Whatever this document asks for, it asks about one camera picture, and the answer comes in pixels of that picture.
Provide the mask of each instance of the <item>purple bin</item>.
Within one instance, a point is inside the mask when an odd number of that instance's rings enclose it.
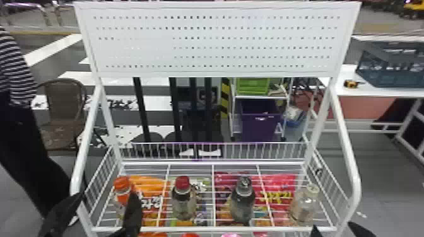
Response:
[[[273,141],[275,128],[281,120],[275,100],[241,100],[242,141]]]

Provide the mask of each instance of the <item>wicker chair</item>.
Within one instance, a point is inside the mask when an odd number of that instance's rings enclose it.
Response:
[[[84,85],[74,79],[56,79],[38,87],[44,88],[50,113],[50,122],[40,126],[46,149],[78,152],[77,138],[85,126],[83,109],[87,91]],[[94,133],[105,144],[95,130]]]

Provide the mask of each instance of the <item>silver lid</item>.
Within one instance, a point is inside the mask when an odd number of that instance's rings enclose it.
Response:
[[[253,192],[252,180],[247,176],[240,176],[237,180],[237,186],[235,188],[237,194],[243,197],[248,197]]]
[[[308,183],[308,185],[306,185],[306,193],[305,194],[308,197],[311,197],[311,198],[318,197],[319,191],[320,191],[320,189],[319,189],[318,185],[316,185],[314,183]]]

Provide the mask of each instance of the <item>black metal pole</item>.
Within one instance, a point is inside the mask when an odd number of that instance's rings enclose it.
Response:
[[[141,87],[140,78],[132,78],[134,82],[134,90],[136,92],[138,112],[140,114],[141,125],[143,126],[144,141],[151,142],[150,131],[147,121],[146,107],[144,106],[143,88]]]
[[[190,98],[191,98],[191,125],[192,125],[192,137],[193,142],[197,142],[197,86],[196,78],[190,78]]]
[[[171,90],[172,113],[174,116],[175,139],[177,142],[181,142],[182,138],[180,131],[180,110],[178,108],[178,91],[177,82],[175,78],[169,78],[169,86]]]
[[[212,80],[211,78],[204,79],[204,89],[206,95],[206,106],[205,106],[205,116],[206,116],[206,140],[212,141]]]

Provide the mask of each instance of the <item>black pants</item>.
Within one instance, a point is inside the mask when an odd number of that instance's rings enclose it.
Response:
[[[69,196],[69,177],[48,157],[32,110],[7,99],[0,93],[0,163],[46,217]]]

